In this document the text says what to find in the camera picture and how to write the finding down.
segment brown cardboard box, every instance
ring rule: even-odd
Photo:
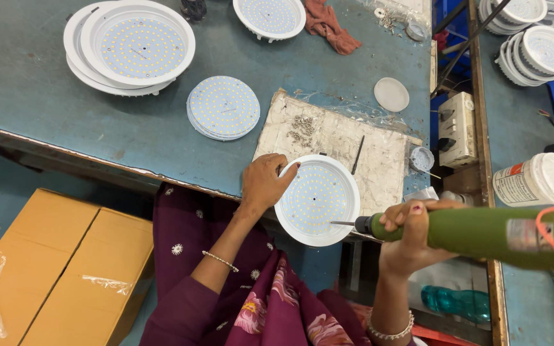
[[[151,229],[36,190],[0,240],[0,345],[118,345],[153,276]]]

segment white flower embroidery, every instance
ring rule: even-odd
[[[215,329],[216,329],[216,330],[220,330],[221,328],[223,328],[223,327],[224,327],[225,325],[227,325],[227,324],[228,324],[228,321],[226,321],[226,322],[220,324],[220,325],[217,326],[217,328],[215,328]]]
[[[181,252],[183,252],[183,245],[176,244],[175,246],[172,247],[172,254],[174,256],[180,254]]]
[[[260,277],[260,271],[257,269],[254,269],[251,271],[251,279],[258,280]]]

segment floor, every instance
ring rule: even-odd
[[[138,217],[151,218],[152,215],[152,200],[133,192],[59,172],[37,173],[0,159],[0,239],[37,188],[65,193]],[[319,292],[333,286],[339,274],[341,243],[315,249],[272,229],[268,231],[275,237],[277,248],[288,253],[293,269],[312,291]],[[132,330],[121,345],[139,344],[145,322],[156,305],[153,282]]]

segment bangle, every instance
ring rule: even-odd
[[[209,256],[213,257],[214,259],[219,260],[219,261],[225,263],[227,266],[229,266],[230,268],[232,268],[232,271],[234,271],[235,273],[238,273],[238,269],[237,269],[234,265],[232,265],[232,264],[230,264],[230,263],[227,263],[226,261],[222,260],[222,259],[219,258],[218,256],[215,256],[215,255],[209,253],[208,251],[203,251],[202,254],[203,254],[203,255],[209,255]]]
[[[412,331],[412,327],[414,326],[414,316],[412,315],[412,311],[409,311],[409,324],[407,324],[407,327],[404,329],[404,331],[400,332],[399,334],[395,335],[386,335],[382,334],[373,328],[371,325],[371,313],[373,312],[373,309],[369,311],[369,314],[367,315],[367,327],[369,328],[369,331],[371,334],[373,334],[375,337],[383,340],[395,340],[399,339],[401,337],[404,337],[405,335],[409,334]]]

